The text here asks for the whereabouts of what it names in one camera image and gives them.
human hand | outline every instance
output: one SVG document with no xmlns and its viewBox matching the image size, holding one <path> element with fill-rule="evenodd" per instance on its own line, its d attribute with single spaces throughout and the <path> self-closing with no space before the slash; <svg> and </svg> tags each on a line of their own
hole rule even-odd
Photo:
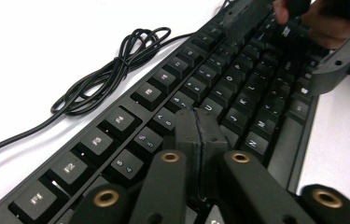
<svg viewBox="0 0 350 224">
<path fill-rule="evenodd" d="M 273 2 L 275 17 L 280 24 L 288 21 L 287 1 Z M 350 20 L 334 15 L 332 9 L 332 0 L 316 0 L 301 16 L 302 23 L 310 27 L 310 38 L 326 49 L 337 49 L 350 37 Z"/>
</svg>

keyboard cable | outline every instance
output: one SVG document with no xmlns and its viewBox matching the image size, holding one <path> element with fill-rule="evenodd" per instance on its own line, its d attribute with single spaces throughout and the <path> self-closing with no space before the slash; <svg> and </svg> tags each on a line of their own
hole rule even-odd
<svg viewBox="0 0 350 224">
<path fill-rule="evenodd" d="M 233 0 L 224 0 L 219 11 Z M 0 142 L 0 148 L 17 142 L 22 138 L 38 133 L 61 115 L 79 116 L 91 112 L 98 107 L 106 97 L 117 88 L 120 82 L 126 78 L 128 73 L 142 67 L 153 59 L 160 49 L 167 45 L 193 35 L 180 35 L 163 42 L 171 33 L 171 29 L 161 27 L 156 30 L 136 29 L 127 35 L 119 48 L 119 56 L 107 63 L 101 69 L 86 75 L 76 82 L 70 89 L 58 99 L 51 107 L 52 116 L 34 128 L 12 136 Z"/>
</svg>

black keyboard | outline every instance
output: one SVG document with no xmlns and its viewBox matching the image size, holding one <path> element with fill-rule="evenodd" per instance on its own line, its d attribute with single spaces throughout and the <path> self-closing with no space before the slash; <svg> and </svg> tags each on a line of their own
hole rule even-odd
<svg viewBox="0 0 350 224">
<path fill-rule="evenodd" d="M 0 223 L 68 223 L 92 188 L 132 188 L 146 176 L 175 112 L 210 111 L 234 149 L 250 152 L 278 183 L 295 191 L 317 96 L 311 73 L 328 51 L 295 19 L 273 15 L 236 45 L 223 12 L 162 60 L 93 122 L 0 201 Z M 188 223 L 206 217 L 189 204 Z"/>
</svg>

mechanical keyboard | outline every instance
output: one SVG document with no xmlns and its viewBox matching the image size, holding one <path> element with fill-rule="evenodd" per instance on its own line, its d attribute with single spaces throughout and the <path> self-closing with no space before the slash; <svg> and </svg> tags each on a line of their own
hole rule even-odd
<svg viewBox="0 0 350 224">
<path fill-rule="evenodd" d="M 231 146 L 254 154 L 282 187 L 295 191 L 317 97 L 311 72 L 328 51 L 300 20 L 267 15 L 235 46 L 223 12 L 161 61 L 0 202 L 0 223 L 66 223 L 80 200 L 104 183 L 137 186 L 175 112 L 213 113 Z M 195 204 L 189 223 L 206 216 Z"/>
</svg>

metal ring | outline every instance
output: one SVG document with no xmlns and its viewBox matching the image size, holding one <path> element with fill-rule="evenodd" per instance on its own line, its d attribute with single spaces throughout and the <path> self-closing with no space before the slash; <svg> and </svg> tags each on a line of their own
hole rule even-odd
<svg viewBox="0 0 350 224">
<path fill-rule="evenodd" d="M 248 156 L 240 152 L 233 153 L 231 158 L 233 161 L 240 162 L 240 163 L 246 163 L 250 161 L 250 158 Z"/>
<path fill-rule="evenodd" d="M 102 197 L 105 196 L 106 194 L 110 194 L 111 198 L 107 200 L 103 200 Z M 116 191 L 112 189 L 106 189 L 97 193 L 95 198 L 93 199 L 93 202 L 99 207 L 108 207 L 116 203 L 118 200 L 119 200 L 119 194 Z"/>
<path fill-rule="evenodd" d="M 173 152 L 167 152 L 162 155 L 162 160 L 166 162 L 175 162 L 178 161 L 178 159 L 180 159 L 180 157 Z"/>
<path fill-rule="evenodd" d="M 338 196 L 324 189 L 315 189 L 312 192 L 312 196 L 319 203 L 327 207 L 339 208 L 343 206 L 343 201 Z"/>
</svg>

